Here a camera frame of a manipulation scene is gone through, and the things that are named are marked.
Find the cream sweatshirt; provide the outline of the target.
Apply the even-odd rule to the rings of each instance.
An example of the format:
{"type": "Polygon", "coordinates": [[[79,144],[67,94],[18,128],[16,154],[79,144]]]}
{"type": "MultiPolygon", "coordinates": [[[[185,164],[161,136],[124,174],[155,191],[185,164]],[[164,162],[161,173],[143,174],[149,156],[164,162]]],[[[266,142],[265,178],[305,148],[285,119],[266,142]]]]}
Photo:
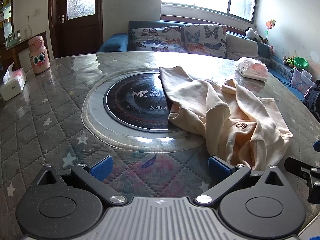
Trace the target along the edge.
{"type": "Polygon", "coordinates": [[[259,98],[234,79],[193,80],[182,67],[160,68],[172,102],[168,120],[204,137],[210,155],[262,171],[277,165],[293,141],[273,98],[259,98]]]}

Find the child in dark clothes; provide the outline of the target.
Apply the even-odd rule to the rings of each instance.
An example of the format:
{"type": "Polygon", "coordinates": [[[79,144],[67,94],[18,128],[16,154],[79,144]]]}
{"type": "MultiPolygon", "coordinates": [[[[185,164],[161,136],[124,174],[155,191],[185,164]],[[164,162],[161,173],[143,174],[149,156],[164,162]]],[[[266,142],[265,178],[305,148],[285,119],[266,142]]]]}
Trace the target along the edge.
{"type": "Polygon", "coordinates": [[[302,102],[320,122],[320,80],[316,80],[313,86],[306,91],[302,102]]]}

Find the translucent storage box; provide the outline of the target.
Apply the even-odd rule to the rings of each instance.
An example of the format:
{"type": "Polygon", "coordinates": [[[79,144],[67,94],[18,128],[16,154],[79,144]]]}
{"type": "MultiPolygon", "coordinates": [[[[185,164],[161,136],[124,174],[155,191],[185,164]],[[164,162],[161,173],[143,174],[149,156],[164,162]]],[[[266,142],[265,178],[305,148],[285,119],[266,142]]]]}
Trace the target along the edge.
{"type": "Polygon", "coordinates": [[[293,69],[293,75],[291,78],[291,84],[298,89],[303,95],[307,92],[307,90],[314,85],[314,83],[298,71],[296,68],[293,69]]]}

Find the quilted grey table cover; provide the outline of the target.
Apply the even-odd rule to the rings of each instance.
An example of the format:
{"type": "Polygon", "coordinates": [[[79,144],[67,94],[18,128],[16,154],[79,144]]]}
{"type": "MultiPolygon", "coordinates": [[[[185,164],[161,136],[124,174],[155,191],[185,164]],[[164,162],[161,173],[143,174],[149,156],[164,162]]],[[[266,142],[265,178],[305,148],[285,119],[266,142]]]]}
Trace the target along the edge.
{"type": "Polygon", "coordinates": [[[81,112],[92,89],[101,101],[116,81],[159,67],[181,66],[194,79],[238,84],[261,98],[273,98],[293,134],[286,155],[319,165],[313,143],[319,123],[284,85],[270,76],[267,82],[243,79],[234,62],[182,53],[97,53],[63,57],[40,75],[27,74],[23,92],[1,102],[1,239],[20,239],[16,206],[46,164],[69,171],[110,155],[114,166],[106,178],[112,189],[131,197],[194,198],[212,187],[209,154],[201,136],[144,133],[123,126],[108,114],[111,142],[102,142],[82,122],[81,112]]]}

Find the green toy bowl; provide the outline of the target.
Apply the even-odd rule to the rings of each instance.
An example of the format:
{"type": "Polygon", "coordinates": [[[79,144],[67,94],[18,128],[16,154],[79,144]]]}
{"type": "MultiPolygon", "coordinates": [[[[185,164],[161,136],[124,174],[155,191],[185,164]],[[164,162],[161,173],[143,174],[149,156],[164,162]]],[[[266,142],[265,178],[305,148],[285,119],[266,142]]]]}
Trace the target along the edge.
{"type": "Polygon", "coordinates": [[[307,69],[309,67],[308,62],[303,57],[295,57],[293,59],[293,65],[300,70],[307,69]]]}

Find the pink white tissue pack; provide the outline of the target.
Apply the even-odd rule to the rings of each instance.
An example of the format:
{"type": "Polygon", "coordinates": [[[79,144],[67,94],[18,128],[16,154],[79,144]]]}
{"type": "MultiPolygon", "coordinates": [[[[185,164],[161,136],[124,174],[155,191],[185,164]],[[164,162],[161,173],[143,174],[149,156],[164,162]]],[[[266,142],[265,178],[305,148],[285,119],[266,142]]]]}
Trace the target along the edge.
{"type": "Polygon", "coordinates": [[[268,80],[268,68],[259,60],[241,57],[236,62],[236,70],[241,76],[266,82],[268,80]]]}

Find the white tissue box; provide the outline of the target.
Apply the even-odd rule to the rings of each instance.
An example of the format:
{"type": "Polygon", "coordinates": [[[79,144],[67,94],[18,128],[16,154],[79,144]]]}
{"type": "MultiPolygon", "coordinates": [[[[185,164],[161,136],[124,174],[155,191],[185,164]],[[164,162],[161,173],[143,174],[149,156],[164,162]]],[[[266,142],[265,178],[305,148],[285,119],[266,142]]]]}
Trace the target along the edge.
{"type": "Polygon", "coordinates": [[[9,101],[13,97],[20,94],[26,82],[26,76],[23,68],[13,71],[14,62],[8,67],[3,77],[3,85],[1,85],[1,96],[4,101],[9,101]]]}

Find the white plush toy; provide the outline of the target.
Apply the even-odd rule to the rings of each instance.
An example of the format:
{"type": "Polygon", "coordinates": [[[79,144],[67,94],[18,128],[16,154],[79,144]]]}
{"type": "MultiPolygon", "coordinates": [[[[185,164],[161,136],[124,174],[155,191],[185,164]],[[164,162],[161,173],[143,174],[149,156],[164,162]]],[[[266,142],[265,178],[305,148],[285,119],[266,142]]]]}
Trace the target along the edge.
{"type": "Polygon", "coordinates": [[[259,33],[257,31],[254,31],[252,28],[247,28],[245,30],[245,35],[247,38],[249,38],[250,40],[254,40],[257,42],[262,42],[262,38],[259,35],[259,33]]]}

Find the pink cartoon water bottle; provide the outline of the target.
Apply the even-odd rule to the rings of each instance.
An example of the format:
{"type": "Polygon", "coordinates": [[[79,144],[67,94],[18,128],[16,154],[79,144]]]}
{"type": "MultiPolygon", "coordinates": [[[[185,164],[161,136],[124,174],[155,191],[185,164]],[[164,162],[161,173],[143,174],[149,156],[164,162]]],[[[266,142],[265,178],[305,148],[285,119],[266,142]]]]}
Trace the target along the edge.
{"type": "Polygon", "coordinates": [[[50,68],[47,48],[41,35],[31,38],[28,42],[29,57],[34,74],[40,74],[50,68]]]}

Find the blue sofa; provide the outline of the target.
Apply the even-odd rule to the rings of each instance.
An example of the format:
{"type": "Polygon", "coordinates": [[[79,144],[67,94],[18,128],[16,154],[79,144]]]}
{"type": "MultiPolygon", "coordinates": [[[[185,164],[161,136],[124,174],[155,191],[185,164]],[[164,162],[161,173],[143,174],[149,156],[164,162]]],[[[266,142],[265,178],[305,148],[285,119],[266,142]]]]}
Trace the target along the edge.
{"type": "MultiPolygon", "coordinates": [[[[181,28],[188,27],[190,23],[172,22],[172,21],[130,21],[129,31],[137,28],[162,28],[169,26],[179,26],[181,28]]],[[[289,66],[283,64],[280,59],[272,55],[271,47],[263,42],[259,42],[257,38],[253,41],[257,42],[259,59],[266,62],[271,74],[274,75],[285,87],[288,88],[297,98],[303,100],[304,92],[300,91],[298,87],[291,84],[293,71],[289,70],[289,66]]],[[[131,41],[131,33],[118,33],[112,35],[100,48],[99,52],[112,51],[133,51],[134,46],[131,41]]]]}

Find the right butterfly cushion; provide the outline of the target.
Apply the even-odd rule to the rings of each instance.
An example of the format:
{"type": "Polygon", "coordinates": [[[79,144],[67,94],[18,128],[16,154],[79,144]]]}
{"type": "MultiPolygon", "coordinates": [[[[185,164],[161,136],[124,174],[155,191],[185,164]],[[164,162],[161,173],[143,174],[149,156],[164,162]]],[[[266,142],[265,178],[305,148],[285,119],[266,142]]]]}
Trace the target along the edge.
{"type": "Polygon", "coordinates": [[[226,58],[225,25],[189,24],[183,29],[184,44],[188,53],[226,58]]]}

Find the butterfly cushion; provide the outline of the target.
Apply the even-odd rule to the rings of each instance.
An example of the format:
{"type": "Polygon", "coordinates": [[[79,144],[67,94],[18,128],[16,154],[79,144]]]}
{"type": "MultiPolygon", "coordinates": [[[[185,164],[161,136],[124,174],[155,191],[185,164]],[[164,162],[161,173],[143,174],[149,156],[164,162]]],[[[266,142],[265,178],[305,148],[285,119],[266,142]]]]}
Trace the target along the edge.
{"type": "Polygon", "coordinates": [[[183,29],[184,44],[188,53],[226,58],[225,25],[189,24],[183,29]]]}
{"type": "Polygon", "coordinates": [[[182,29],[179,26],[132,29],[131,37],[136,51],[187,53],[182,45],[182,29]]]}

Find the left butterfly cushion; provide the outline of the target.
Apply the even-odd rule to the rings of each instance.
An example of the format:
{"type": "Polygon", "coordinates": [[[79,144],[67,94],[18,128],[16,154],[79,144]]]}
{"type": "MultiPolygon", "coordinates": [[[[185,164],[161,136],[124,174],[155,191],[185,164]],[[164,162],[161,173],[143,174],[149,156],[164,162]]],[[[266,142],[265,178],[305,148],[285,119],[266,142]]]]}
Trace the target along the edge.
{"type": "Polygon", "coordinates": [[[136,51],[187,53],[182,45],[182,29],[179,26],[132,29],[131,37],[136,51]]]}

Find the dark wooden door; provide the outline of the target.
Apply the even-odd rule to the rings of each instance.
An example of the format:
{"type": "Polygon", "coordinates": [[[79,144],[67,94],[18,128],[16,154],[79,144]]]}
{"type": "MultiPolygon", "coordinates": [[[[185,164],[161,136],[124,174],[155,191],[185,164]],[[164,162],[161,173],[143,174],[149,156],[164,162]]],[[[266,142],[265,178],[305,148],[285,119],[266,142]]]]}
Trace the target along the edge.
{"type": "Polygon", "coordinates": [[[103,0],[48,0],[55,58],[95,53],[103,44],[103,0]]]}

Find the dark wooden display cabinet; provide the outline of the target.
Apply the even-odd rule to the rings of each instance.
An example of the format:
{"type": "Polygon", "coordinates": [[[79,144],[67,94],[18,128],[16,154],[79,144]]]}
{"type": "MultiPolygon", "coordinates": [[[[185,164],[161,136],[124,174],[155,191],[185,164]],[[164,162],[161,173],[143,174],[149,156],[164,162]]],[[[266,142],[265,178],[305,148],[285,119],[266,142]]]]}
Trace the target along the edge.
{"type": "Polygon", "coordinates": [[[11,0],[1,0],[1,40],[3,40],[5,48],[10,47],[11,41],[14,39],[11,7],[11,0]]]}

